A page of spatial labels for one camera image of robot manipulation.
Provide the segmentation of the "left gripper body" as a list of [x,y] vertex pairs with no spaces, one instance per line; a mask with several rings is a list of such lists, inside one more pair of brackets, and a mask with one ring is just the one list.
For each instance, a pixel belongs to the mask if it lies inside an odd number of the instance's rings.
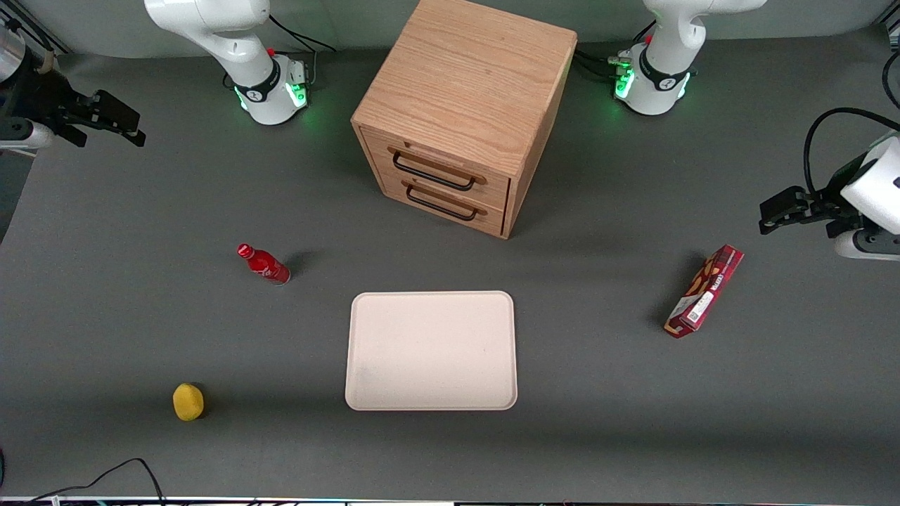
[[899,141],[887,136],[845,164],[817,192],[812,209],[830,239],[897,240]]

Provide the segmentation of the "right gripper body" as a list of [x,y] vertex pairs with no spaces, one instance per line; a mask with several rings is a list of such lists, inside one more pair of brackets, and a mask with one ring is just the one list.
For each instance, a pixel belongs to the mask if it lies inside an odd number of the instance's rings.
[[54,141],[79,93],[53,67],[54,57],[39,58],[20,35],[2,29],[1,141]]

